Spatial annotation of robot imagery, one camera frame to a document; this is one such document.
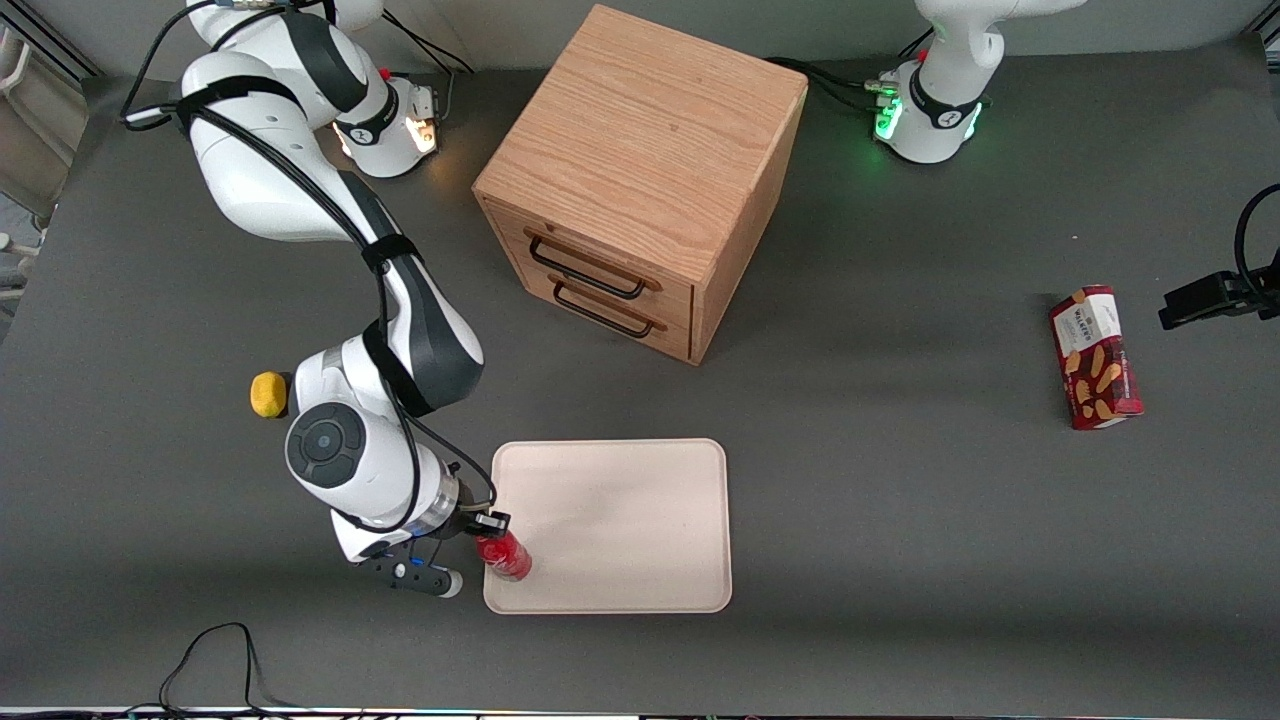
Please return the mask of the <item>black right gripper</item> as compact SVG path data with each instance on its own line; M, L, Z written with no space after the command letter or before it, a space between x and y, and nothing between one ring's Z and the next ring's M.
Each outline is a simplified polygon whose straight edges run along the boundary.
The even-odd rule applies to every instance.
M448 519L440 524L440 542L452 539L468 530L470 536L460 536L454 544L465 548L477 548L479 538L502 539L509 529L511 515L507 512L485 511L485 503L460 501Z

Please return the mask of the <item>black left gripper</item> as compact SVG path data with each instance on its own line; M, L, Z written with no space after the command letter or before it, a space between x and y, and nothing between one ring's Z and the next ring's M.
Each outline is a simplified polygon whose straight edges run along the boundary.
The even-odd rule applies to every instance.
M1180 295L1166 293L1158 311L1165 331L1212 319L1254 314L1266 322L1279 318L1279 270L1252 270L1240 281L1234 272L1215 272L1180 288Z

